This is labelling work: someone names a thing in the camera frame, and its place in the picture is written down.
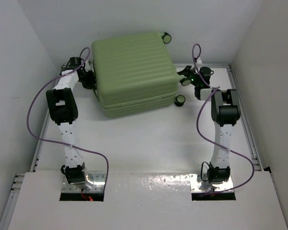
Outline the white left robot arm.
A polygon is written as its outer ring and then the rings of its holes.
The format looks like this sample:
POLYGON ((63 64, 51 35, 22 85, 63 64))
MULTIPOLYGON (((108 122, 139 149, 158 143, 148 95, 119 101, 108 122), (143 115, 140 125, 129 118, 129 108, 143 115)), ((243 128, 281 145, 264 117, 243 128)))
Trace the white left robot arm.
POLYGON ((87 183, 85 163, 79 151, 73 147, 79 139, 75 128, 78 108, 72 91, 77 82, 89 87, 93 72, 88 61, 71 57, 61 73, 54 88, 46 91, 48 110, 64 142, 65 164, 61 167, 61 172, 68 184, 83 187, 87 183))

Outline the green suitcase blue lining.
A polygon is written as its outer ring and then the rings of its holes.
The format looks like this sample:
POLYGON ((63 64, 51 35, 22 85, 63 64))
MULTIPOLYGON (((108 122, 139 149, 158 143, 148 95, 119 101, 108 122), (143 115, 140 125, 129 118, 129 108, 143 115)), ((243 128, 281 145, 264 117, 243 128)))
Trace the green suitcase blue lining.
POLYGON ((183 79, 166 45, 171 35, 148 32, 92 43, 94 93, 110 118, 159 109, 174 103, 183 79))

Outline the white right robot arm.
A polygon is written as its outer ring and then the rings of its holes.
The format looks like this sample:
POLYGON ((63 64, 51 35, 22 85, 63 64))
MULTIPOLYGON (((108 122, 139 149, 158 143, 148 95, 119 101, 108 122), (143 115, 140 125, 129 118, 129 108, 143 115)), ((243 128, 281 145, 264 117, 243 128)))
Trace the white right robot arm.
POLYGON ((205 182, 222 183, 230 176, 229 149, 233 128, 240 119, 241 111, 238 93, 235 89, 221 90, 210 86, 214 72, 209 67, 186 66, 177 72, 182 86, 193 85, 198 100, 211 105, 211 118, 215 124, 215 140, 212 158, 208 164, 205 182))

